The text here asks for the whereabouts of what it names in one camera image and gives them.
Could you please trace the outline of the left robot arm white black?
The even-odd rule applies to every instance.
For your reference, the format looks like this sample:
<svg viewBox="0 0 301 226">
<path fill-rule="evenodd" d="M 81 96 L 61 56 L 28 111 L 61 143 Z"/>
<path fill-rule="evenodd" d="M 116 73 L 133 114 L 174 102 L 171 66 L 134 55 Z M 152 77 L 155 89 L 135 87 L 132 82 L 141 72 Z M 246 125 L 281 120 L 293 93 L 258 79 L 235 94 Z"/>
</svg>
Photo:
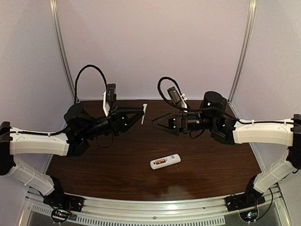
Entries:
<svg viewBox="0 0 301 226">
<path fill-rule="evenodd" d="M 17 154 L 37 153 L 78 157 L 89 147 L 89 141 L 109 134 L 127 132 L 137 121 L 143 120 L 147 105 L 118 107 L 105 105 L 105 115 L 92 117 L 81 103 L 72 105 L 64 115 L 66 128 L 58 132 L 25 131 L 0 125 L 0 174 L 13 176 L 44 197 L 63 201 L 66 195 L 58 179 L 43 174 L 15 157 Z"/>
</svg>

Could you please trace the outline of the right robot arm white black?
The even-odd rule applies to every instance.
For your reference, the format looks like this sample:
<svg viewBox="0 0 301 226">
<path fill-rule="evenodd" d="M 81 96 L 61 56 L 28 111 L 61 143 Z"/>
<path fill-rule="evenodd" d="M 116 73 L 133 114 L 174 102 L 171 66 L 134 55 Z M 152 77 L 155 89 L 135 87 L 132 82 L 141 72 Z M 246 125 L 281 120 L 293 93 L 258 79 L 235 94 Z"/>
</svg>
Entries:
<svg viewBox="0 0 301 226">
<path fill-rule="evenodd" d="M 246 188 L 247 197 L 259 198 L 272 185 L 301 168 L 301 116 L 278 121 L 243 120 L 225 112 L 227 100 L 215 91 L 207 91 L 201 108 L 185 109 L 176 90 L 168 91 L 177 113 L 168 113 L 152 120 L 153 127 L 173 135 L 194 131 L 210 131 L 220 144 L 267 143 L 286 146 L 288 153 L 270 169 L 252 177 Z"/>
</svg>

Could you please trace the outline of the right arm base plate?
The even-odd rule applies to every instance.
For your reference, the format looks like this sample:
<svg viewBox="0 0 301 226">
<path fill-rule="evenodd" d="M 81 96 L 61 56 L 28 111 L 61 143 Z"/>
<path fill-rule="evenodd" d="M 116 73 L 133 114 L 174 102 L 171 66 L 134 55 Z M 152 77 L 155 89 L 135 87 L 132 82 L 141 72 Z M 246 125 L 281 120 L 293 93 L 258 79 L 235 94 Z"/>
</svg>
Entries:
<svg viewBox="0 0 301 226">
<path fill-rule="evenodd" d="M 254 196 L 245 193 L 232 194 L 225 197 L 224 200 L 228 212 L 256 207 L 258 204 L 265 203 L 265 198 L 263 196 L 255 198 Z"/>
</svg>

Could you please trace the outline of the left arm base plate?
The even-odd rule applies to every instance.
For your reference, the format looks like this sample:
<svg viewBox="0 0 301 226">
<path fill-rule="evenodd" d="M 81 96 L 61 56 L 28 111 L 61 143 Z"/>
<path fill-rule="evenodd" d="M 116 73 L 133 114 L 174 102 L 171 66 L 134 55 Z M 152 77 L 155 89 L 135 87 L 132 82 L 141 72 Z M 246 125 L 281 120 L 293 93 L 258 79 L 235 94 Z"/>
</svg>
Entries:
<svg viewBox="0 0 301 226">
<path fill-rule="evenodd" d="M 43 202 L 52 208 L 60 208 L 67 211 L 81 212 L 84 198 L 65 193 L 54 193 L 42 196 Z"/>
</svg>

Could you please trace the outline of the white remote control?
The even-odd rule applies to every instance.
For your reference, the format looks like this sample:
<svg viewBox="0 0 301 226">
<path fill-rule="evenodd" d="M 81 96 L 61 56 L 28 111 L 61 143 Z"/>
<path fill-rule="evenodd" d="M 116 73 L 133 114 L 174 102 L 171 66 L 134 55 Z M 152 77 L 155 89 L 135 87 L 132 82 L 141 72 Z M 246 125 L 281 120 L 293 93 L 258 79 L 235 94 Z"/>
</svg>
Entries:
<svg viewBox="0 0 301 226">
<path fill-rule="evenodd" d="M 181 162 L 179 154 L 172 154 L 166 157 L 158 158 L 150 161 L 150 167 L 153 170 L 157 170 L 170 165 L 178 164 Z"/>
</svg>

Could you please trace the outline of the white battery cover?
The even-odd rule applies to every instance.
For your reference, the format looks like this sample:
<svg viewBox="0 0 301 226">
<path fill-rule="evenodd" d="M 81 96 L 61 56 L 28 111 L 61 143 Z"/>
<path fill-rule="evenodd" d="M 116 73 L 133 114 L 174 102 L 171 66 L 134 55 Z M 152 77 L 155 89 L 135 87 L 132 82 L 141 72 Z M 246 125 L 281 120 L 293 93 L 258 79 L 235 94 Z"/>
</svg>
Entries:
<svg viewBox="0 0 301 226">
<path fill-rule="evenodd" d="M 146 115 L 147 106 L 148 106 L 147 103 L 144 103 L 144 104 L 143 104 L 143 116 L 142 116 L 142 120 L 141 120 L 141 124 L 142 124 L 142 125 L 143 125 L 143 123 L 144 123 L 144 118 L 145 118 L 145 115 Z"/>
</svg>

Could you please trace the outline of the orange AA battery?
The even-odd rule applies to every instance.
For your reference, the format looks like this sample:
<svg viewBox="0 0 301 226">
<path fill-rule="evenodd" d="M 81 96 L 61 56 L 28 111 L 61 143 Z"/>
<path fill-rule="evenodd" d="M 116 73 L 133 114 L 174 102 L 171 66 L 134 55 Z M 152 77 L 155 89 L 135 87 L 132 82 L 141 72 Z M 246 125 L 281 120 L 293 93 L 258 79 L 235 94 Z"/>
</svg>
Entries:
<svg viewBox="0 0 301 226">
<path fill-rule="evenodd" d="M 165 159 L 160 159 L 160 160 L 155 161 L 156 165 L 163 164 L 163 163 L 166 163 Z"/>
</svg>

